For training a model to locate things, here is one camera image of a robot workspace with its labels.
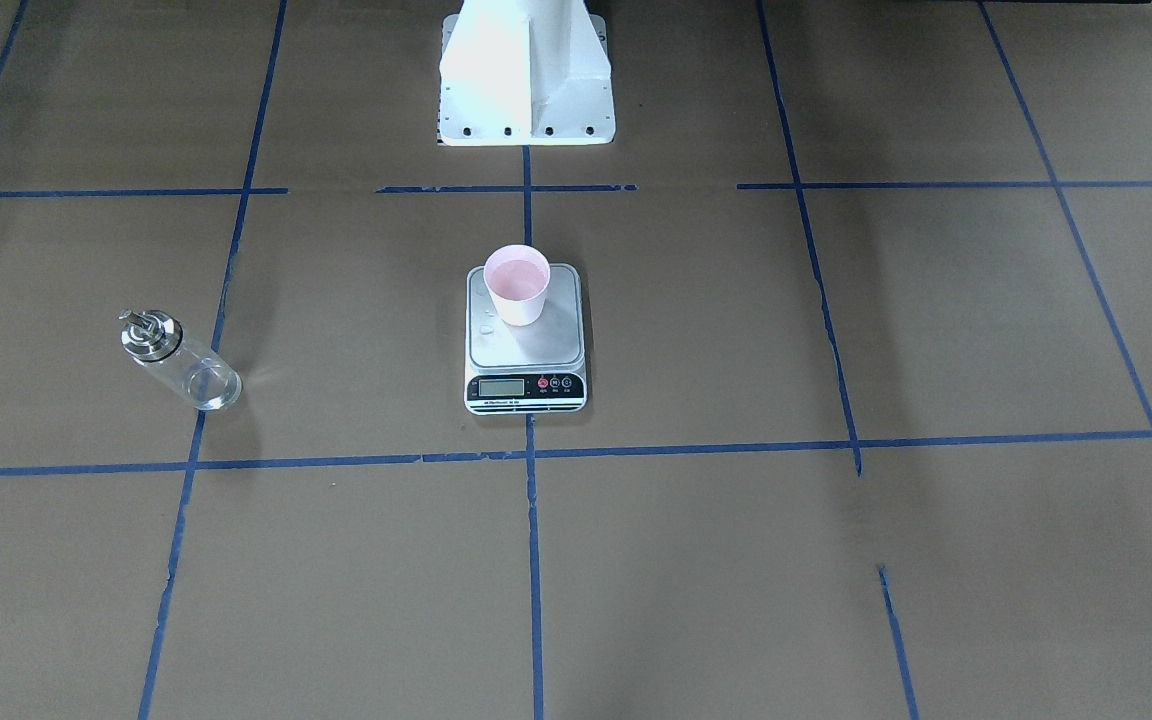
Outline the glass sauce dispenser bottle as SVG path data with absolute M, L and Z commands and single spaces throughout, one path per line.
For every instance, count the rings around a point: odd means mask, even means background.
M 173 314 L 126 309 L 119 320 L 120 344 L 129 359 L 188 406 L 214 414 L 241 396 L 238 372 Z

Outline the digital kitchen scale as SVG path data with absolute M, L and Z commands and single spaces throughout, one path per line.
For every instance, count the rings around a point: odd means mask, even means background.
M 535 323 L 503 323 L 483 266 L 467 275 L 465 388 L 470 414 L 576 414 L 588 404 L 582 282 L 570 264 L 550 264 L 550 288 Z

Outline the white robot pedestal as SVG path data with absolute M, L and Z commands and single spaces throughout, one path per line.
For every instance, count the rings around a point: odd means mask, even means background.
M 465 1 L 442 22 L 435 137 L 588 146 L 617 135 L 607 24 L 584 1 Z

